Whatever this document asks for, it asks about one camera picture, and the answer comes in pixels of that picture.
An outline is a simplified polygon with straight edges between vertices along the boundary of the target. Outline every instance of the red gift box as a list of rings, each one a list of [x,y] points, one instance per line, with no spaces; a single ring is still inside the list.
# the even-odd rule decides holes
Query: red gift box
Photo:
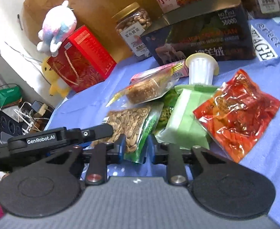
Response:
[[[86,26],[73,32],[47,62],[75,92],[105,81],[116,65]]]

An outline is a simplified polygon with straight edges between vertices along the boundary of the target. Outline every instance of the blue tablecloth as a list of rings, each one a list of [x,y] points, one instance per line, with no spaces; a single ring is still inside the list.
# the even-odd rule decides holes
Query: blue tablecloth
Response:
[[[263,45],[264,50],[271,47],[278,55],[277,58],[260,61],[257,57],[249,61],[219,62],[220,75],[214,77],[213,84],[221,85],[231,79],[237,69],[244,69],[256,82],[262,91],[280,99],[280,18],[271,20],[251,20],[250,23],[264,38],[269,46]],[[100,124],[106,115],[105,108],[112,95],[129,84],[130,78],[141,71],[157,67],[153,58],[136,62],[134,58],[120,62],[109,78],[89,89],[69,98],[53,113],[48,128],[87,128]],[[188,83],[183,78],[180,83]],[[213,151],[222,153],[216,144],[211,145]],[[276,199],[269,212],[269,216],[280,224],[280,109],[271,121],[263,137],[240,162],[240,164],[267,176],[276,187]],[[108,167],[110,176],[164,176],[165,166],[135,164],[125,161],[121,165]]]

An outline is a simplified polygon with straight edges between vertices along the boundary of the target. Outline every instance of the dark gift box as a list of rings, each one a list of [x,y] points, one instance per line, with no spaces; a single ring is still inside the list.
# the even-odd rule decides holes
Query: dark gift box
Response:
[[[253,59],[241,0],[200,0],[164,14],[141,35],[160,65],[204,52],[217,61]]]

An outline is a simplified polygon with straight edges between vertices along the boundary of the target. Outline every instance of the pink package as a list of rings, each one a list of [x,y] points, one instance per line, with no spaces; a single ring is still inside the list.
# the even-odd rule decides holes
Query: pink package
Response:
[[[162,65],[153,69],[149,69],[143,72],[140,72],[138,74],[133,75],[133,77],[130,79],[130,83],[133,83],[143,77],[146,77],[152,73],[155,73],[157,71],[160,71],[168,66],[176,66],[176,69],[174,70],[173,75],[181,78],[181,77],[188,77],[189,76],[189,68],[185,65],[185,59],[179,60],[177,62],[173,62],[170,64]]]

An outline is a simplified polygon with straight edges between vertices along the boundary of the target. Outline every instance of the box lid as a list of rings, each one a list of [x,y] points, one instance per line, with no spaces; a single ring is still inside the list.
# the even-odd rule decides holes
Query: box lid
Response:
[[[180,21],[218,10],[236,7],[240,4],[241,0],[200,0],[165,13],[159,19],[155,20],[152,25],[145,30],[141,37]]]

